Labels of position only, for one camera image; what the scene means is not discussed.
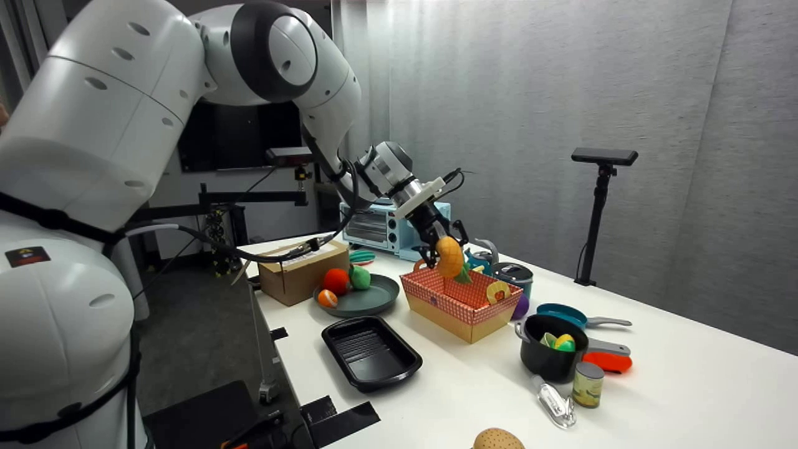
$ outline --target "basket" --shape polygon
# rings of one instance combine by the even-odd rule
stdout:
[[[298,250],[298,244],[279,248],[267,254],[285,254],[290,250]],[[349,244],[336,240],[300,259],[290,259],[283,264],[257,264],[260,289],[274,298],[277,302],[292,308],[304,300],[313,300],[323,287],[324,272],[335,267],[349,267]]]
[[[521,289],[507,285],[510,298],[492,304],[486,300],[486,289],[501,280],[480,272],[471,272],[470,277],[471,282],[464,285],[457,280],[445,280],[434,270],[415,270],[401,274],[401,287],[409,308],[416,314],[436,323],[467,342],[480,342],[512,319],[521,300]]]

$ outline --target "small can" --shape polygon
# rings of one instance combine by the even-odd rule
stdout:
[[[521,289],[521,300],[514,309],[514,323],[516,319],[524,319],[527,312],[530,312],[530,295],[531,295],[531,280],[533,280],[533,272],[521,267],[521,264],[512,264],[512,263],[501,263],[499,270],[496,270],[496,277],[505,280],[505,282],[512,282]]]
[[[596,365],[578,363],[575,371],[575,401],[596,410],[602,401],[605,371]]]

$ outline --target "table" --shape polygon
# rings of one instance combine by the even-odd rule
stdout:
[[[290,242],[243,250],[265,252]],[[486,426],[505,426],[531,449],[798,446],[798,435],[790,430],[793,405],[798,405],[798,358],[600,287],[575,285],[533,264],[527,267],[533,270],[531,308],[565,302],[586,314],[633,323],[631,333],[588,333],[631,348],[633,370],[607,378],[602,406],[577,406],[577,426],[566,431],[553,426],[533,401],[531,374],[520,358],[521,342],[510,328],[467,345],[415,314],[399,293],[398,308],[384,319],[425,358],[425,368],[398,390],[361,395],[346,384],[323,342],[323,330],[336,323],[335,318],[314,302],[283,308],[265,295],[260,308],[272,330],[290,333],[277,349],[303,405],[330,395],[340,410],[371,401],[381,416],[379,424],[335,444],[343,449],[471,446]],[[378,254],[370,270],[399,282],[413,264]]]

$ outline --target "black plastic tray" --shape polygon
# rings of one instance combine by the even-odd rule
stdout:
[[[401,384],[421,368],[421,358],[379,318],[331,325],[323,340],[359,393]]]

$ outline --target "red object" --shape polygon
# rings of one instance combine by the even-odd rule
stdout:
[[[323,289],[323,293],[317,295],[317,302],[319,302],[324,309],[340,308],[340,298],[336,298],[331,289]]]
[[[346,270],[328,270],[323,280],[323,289],[330,289],[335,295],[346,295],[349,293],[349,272]]]
[[[610,374],[625,374],[631,370],[631,358],[615,351],[586,351],[585,363],[602,368]]]

